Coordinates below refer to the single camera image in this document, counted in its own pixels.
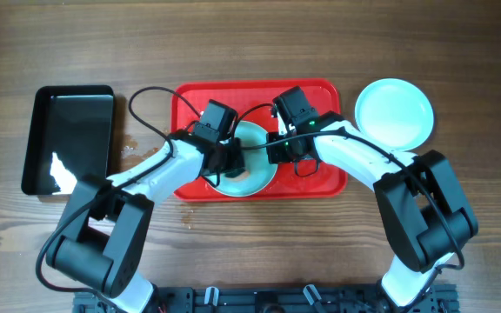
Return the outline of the light blue plate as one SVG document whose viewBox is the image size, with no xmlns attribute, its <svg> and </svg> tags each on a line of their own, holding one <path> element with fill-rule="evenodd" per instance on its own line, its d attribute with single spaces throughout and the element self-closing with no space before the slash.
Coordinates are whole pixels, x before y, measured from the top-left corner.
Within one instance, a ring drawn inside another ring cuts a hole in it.
<svg viewBox="0 0 501 313">
<path fill-rule="evenodd" d="M 367 137 L 397 150 L 421 146 L 435 125 L 428 97 L 414 84 L 397 78 L 367 85 L 357 97 L 355 120 Z"/>
<path fill-rule="evenodd" d="M 243 146 L 256 146 L 266 143 L 267 131 L 261 126 L 242 121 L 238 124 L 235 137 Z M 263 190 L 274 178 L 277 165 L 268 161 L 266 149 L 244 150 L 245 168 L 250 175 L 243 181 L 231 182 L 224 175 L 220 176 L 220 184 L 214 190 L 233 197 L 251 196 Z"/>
</svg>

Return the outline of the green and orange sponge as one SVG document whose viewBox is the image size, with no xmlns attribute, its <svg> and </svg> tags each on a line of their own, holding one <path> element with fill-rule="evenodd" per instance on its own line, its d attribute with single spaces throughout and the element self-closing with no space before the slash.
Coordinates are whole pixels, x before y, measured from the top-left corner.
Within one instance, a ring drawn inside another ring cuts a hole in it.
<svg viewBox="0 0 501 313">
<path fill-rule="evenodd" d="M 245 168 L 239 168 L 224 174 L 225 178 L 231 182 L 239 182 L 245 180 L 250 175 L 250 172 Z"/>
</svg>

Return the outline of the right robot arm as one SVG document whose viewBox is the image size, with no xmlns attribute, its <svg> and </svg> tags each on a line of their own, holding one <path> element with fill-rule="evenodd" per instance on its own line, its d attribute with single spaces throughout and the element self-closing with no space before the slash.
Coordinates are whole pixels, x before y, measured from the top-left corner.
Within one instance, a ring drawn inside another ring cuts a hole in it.
<svg viewBox="0 0 501 313">
<path fill-rule="evenodd" d="M 478 220 L 443 154 L 376 145 L 333 111 L 276 118 L 271 149 L 333 165 L 374 192 L 395 254 L 380 282 L 390 309 L 410 310 L 442 270 L 465 266 L 462 248 L 478 233 Z"/>
</svg>

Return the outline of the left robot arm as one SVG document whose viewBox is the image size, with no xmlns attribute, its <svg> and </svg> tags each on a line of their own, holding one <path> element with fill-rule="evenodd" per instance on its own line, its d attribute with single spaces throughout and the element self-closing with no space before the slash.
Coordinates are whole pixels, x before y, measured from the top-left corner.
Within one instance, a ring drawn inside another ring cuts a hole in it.
<svg viewBox="0 0 501 313">
<path fill-rule="evenodd" d="M 52 269 L 80 282 L 118 312 L 160 312 L 157 287 L 137 270 L 154 207 L 200 176 L 219 176 L 244 165 L 237 138 L 212 142 L 185 130 L 167 136 L 164 146 L 122 173 L 79 180 L 55 231 L 41 248 L 35 269 Z"/>
</svg>

